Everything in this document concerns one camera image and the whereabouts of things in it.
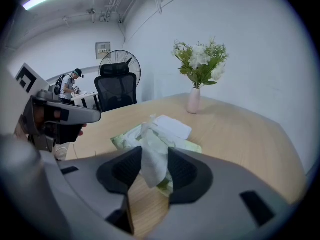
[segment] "white wall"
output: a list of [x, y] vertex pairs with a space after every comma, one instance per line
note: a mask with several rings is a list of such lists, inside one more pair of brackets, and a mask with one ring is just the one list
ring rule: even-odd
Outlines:
[[189, 92], [174, 40], [225, 43], [226, 73], [202, 95], [270, 118], [293, 142], [305, 172], [319, 141], [318, 57], [299, 18], [285, 0], [139, 0], [125, 20], [124, 50], [141, 65], [139, 102]]
[[96, 60], [96, 43], [111, 42], [111, 50], [114, 51], [121, 50], [124, 40], [114, 22], [83, 22], [71, 28], [62, 26], [38, 35], [21, 46], [8, 62], [8, 69], [15, 76], [27, 63], [47, 80], [76, 68], [99, 66], [101, 60]]

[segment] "pink vase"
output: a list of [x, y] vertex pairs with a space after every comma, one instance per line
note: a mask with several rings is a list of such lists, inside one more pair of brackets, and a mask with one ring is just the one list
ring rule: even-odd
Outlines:
[[192, 88], [188, 105], [186, 106], [186, 111], [188, 111], [190, 114], [196, 114], [198, 112], [200, 105], [200, 96], [200, 89]]

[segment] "napkin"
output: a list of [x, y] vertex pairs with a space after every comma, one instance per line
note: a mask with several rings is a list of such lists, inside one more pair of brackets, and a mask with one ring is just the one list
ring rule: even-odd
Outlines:
[[157, 187], [165, 196], [173, 192], [168, 171], [168, 147], [201, 153], [199, 145], [186, 139], [192, 129], [182, 122], [161, 115], [151, 115], [148, 122], [111, 139], [117, 149], [142, 147], [141, 171], [149, 188]]

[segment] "black pad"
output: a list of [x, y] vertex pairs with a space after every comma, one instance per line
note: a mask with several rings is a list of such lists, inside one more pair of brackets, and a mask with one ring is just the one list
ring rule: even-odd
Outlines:
[[170, 204], [190, 204], [201, 198], [213, 183], [213, 173], [203, 162], [169, 147], [168, 170], [173, 180]]
[[141, 170], [142, 148], [131, 151], [104, 163], [96, 172], [96, 178], [110, 193], [128, 196], [128, 190]]
[[102, 65], [100, 68], [100, 75], [102, 77], [117, 76], [129, 73], [128, 64], [125, 62]]

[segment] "ceiling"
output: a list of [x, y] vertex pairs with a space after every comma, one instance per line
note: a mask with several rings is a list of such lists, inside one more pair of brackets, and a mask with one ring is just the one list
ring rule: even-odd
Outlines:
[[[20, 0], [20, 5], [29, 0]], [[6, 47], [18, 49], [23, 43], [50, 29], [76, 22], [125, 21], [136, 0], [48, 0], [26, 11], [20, 6], [9, 25]]]

